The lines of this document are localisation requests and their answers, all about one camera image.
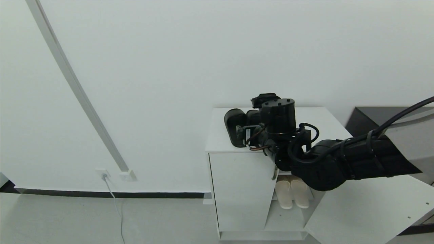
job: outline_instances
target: cabinet shelf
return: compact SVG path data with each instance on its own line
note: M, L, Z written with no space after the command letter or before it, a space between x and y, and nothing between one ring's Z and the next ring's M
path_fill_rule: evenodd
M302 209L296 205L283 209L278 201L271 201L264 231L304 231L304 225Z

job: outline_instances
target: baseboard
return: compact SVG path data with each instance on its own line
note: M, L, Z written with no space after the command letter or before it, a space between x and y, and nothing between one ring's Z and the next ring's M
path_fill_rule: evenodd
M111 198L109 192L98 191L55 191L55 190L37 190L15 187L14 183L8 181L0 192L16 193L16 194L31 194L44 196L60 196L60 197L79 197L79 198ZM197 198L203 199L203 192L114 192L117 198Z
M2 172L0 172L0 188L8 181L9 179L6 176L4 176Z

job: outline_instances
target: black baseboard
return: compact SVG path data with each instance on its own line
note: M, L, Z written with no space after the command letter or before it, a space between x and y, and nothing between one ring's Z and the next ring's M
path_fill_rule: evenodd
M15 188L15 184L11 181L8 181L2 188L0 188L0 192L60 197L112 198L112 195L109 192L51 191ZM204 198L204 193L197 192L114 192L113 195L116 198Z
M412 225L401 232L399 235L415 235L434 232L434 224Z

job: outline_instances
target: wall outlet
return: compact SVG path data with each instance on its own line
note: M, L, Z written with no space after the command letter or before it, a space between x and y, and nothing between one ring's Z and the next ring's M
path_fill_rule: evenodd
M122 181L128 181L128 182L133 182L133 181L137 181L137 178L133 172L133 170L128 170L128 172L121 172L119 174L121 176L121 180Z
M107 178L110 178L110 174L105 168L96 168L95 171L101 179L103 174L106 174Z

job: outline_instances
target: cabinet top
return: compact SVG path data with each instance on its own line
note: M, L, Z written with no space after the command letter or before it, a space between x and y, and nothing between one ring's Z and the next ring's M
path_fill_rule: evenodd
M213 109L205 151L215 153L262 153L262 151L252 152L248 148L237 148L231 144L226 126L224 125L224 115L231 109L232 108ZM244 112L251 110L251 108L240 109ZM302 122L318 127L319 137L316 142L325 139L345 139L351 137L351 134L344 126L324 107L296 107L297 127L298 124Z

